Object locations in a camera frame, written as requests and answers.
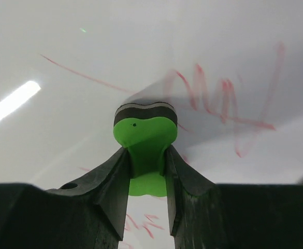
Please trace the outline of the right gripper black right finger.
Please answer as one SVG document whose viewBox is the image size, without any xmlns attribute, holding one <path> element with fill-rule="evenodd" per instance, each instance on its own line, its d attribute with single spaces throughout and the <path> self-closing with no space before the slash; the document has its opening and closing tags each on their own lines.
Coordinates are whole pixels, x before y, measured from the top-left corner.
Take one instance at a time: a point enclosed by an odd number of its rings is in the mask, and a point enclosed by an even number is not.
<svg viewBox="0 0 303 249">
<path fill-rule="evenodd" d="M 303 185 L 215 184 L 165 152 L 176 248 L 303 248 Z"/>
</svg>

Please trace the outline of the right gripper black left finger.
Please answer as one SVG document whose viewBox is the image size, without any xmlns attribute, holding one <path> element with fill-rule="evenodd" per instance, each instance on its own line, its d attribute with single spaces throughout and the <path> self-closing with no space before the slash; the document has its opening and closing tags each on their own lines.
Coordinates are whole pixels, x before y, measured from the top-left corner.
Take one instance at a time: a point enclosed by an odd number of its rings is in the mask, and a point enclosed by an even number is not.
<svg viewBox="0 0 303 249">
<path fill-rule="evenodd" d="M 0 248 L 117 248 L 123 239 L 129 154 L 59 189 L 0 183 Z"/>
</svg>

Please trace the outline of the green whiteboard eraser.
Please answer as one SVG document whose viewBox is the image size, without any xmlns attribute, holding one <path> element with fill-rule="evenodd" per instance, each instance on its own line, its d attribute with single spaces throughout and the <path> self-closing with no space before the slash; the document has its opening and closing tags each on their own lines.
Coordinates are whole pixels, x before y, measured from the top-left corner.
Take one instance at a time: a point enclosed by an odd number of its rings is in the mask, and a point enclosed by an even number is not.
<svg viewBox="0 0 303 249">
<path fill-rule="evenodd" d="M 113 136 L 130 156 L 130 196 L 165 197 L 165 151 L 178 135 L 178 117 L 166 102 L 126 103 L 114 116 Z"/>
</svg>

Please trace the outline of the white whiteboard black frame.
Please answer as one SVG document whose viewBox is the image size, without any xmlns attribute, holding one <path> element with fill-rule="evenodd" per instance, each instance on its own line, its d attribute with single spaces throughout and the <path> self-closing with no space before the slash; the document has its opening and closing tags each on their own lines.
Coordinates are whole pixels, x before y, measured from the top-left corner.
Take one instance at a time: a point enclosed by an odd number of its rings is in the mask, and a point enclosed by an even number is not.
<svg viewBox="0 0 303 249">
<path fill-rule="evenodd" d="M 215 184 L 303 185 L 303 1 L 0 1 L 0 183 L 100 166 L 133 102 L 172 105 Z M 117 248 L 176 248 L 167 195 L 128 189 Z"/>
</svg>

